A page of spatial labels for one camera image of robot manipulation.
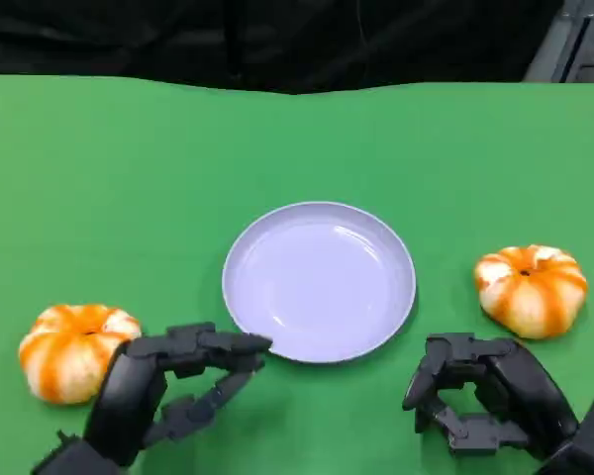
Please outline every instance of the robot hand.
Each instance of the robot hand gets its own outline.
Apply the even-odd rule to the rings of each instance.
[[[574,438],[562,445],[537,475],[594,475],[594,402]]]
[[[73,473],[52,471],[45,463],[49,459],[58,463],[77,451],[83,456],[93,455],[89,450],[101,458],[92,463],[128,467],[140,450],[205,428],[263,367],[261,355],[270,346],[271,341],[262,336],[216,332],[209,323],[173,327],[163,336],[144,336],[122,343],[110,361],[83,439],[64,438],[62,446],[33,473]],[[155,422],[167,389],[165,372],[173,371],[181,379],[202,374],[207,367],[224,369],[229,374],[198,399],[185,396],[165,405],[160,420]],[[108,474],[103,469],[89,473]]]
[[[508,338],[475,339],[472,333],[432,334],[403,409],[416,410],[416,432],[431,422],[443,429],[454,453],[494,453],[503,445],[546,458],[574,436],[578,420],[537,359]],[[439,397],[442,389],[476,386],[490,414],[459,417]]]
[[[32,475],[121,475],[115,463],[103,458],[76,435],[58,432],[61,444],[31,472]]]

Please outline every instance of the pumpkin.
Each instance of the pumpkin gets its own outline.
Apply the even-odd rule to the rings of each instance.
[[[556,247],[506,247],[475,266],[482,309],[522,338],[567,332],[587,295],[576,260]]]
[[[31,392],[55,404],[97,394],[117,346],[141,335],[139,323],[105,305],[56,305],[42,312],[20,343]]]

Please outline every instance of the black curtain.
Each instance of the black curtain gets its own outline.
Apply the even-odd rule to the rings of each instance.
[[[287,93],[520,81],[561,0],[0,0],[0,73]]]

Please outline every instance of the green surface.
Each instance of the green surface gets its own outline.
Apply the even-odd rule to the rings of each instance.
[[[132,473],[522,474],[505,449],[456,461],[401,411],[427,333],[505,334],[471,268],[510,244],[569,249],[591,284],[571,333],[531,344],[582,417],[594,396],[594,86],[418,85],[311,97],[125,79],[0,77],[0,473],[28,473],[87,408],[28,394],[17,346],[54,303],[102,302],[151,332],[232,328],[221,267],[259,215],[302,200],[372,212],[408,244],[417,315],[338,367],[270,358],[214,426]],[[210,373],[172,381],[200,392]],[[473,398],[457,395],[460,407]]]

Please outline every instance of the plate rim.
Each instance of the plate rim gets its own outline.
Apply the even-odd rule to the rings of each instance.
[[[289,210],[291,208],[307,207],[307,206],[322,206],[322,205],[346,208],[346,209],[352,210],[354,212],[361,213],[361,214],[367,216],[369,219],[378,223],[389,234],[394,236],[395,240],[398,242],[398,245],[402,248],[403,253],[409,259],[410,270],[411,270],[411,274],[412,274],[411,282],[410,282],[410,284],[411,284],[410,290],[411,290],[412,298],[410,299],[408,306],[404,309],[403,312],[401,312],[400,320],[397,323],[397,325],[394,327],[393,331],[389,332],[384,338],[381,338],[377,343],[368,346],[366,349],[362,349],[360,352],[357,352],[356,354],[354,354],[352,356],[346,356],[343,358],[338,358],[338,359],[334,359],[334,360],[326,360],[326,361],[324,361],[324,360],[310,360],[310,359],[299,359],[299,358],[295,358],[293,356],[289,356],[287,354],[282,354],[281,352],[277,351],[273,347],[271,347],[271,349],[269,350],[270,353],[272,353],[276,356],[282,357],[284,359],[287,359],[290,361],[295,361],[295,362],[300,362],[300,363],[308,363],[308,364],[343,363],[343,362],[347,362],[347,361],[353,361],[355,359],[361,358],[361,357],[371,353],[372,351],[375,351],[376,349],[378,349],[379,347],[381,347],[385,343],[387,343],[390,339],[392,339],[392,337],[403,327],[403,325],[405,325],[405,322],[407,322],[407,319],[409,318],[409,316],[412,312],[412,309],[414,308],[414,304],[415,304],[416,298],[417,298],[417,296],[416,296],[416,292],[417,292],[416,266],[414,264],[414,259],[412,257],[411,252],[409,251],[407,245],[405,244],[405,242],[403,242],[403,240],[398,236],[398,234],[387,223],[385,223],[383,220],[381,220],[377,216],[369,213],[368,211],[362,210],[362,209],[360,209],[356,206],[353,206],[353,205],[348,205],[346,203],[341,203],[341,202],[336,202],[336,201],[301,201],[298,203],[291,203],[288,205],[280,206],[278,208],[274,208],[274,209],[264,213],[257,219],[253,220],[248,226],[246,226],[240,232],[240,234],[238,235],[236,240],[234,240],[231,247],[229,248],[229,252],[227,253],[227,257],[225,259],[225,262],[224,262],[223,268],[222,268],[222,279],[221,279],[222,280],[222,282],[221,282],[221,284],[222,284],[222,298],[223,298],[223,302],[225,303],[225,306],[227,308],[227,312],[229,313],[229,316],[231,317],[231,320],[233,320],[233,322],[236,324],[236,327],[238,327],[241,330],[241,332],[251,333],[251,331],[249,331],[246,328],[246,326],[242,324],[242,322],[238,318],[236,312],[234,312],[234,309],[232,308],[232,305],[229,302],[227,288],[226,288],[227,273],[228,273],[228,269],[230,267],[230,263],[231,263],[232,259],[234,258],[235,249],[239,247],[240,242],[244,239],[244,237],[253,228],[257,227],[262,221],[270,218],[271,216],[282,213],[282,212]]]

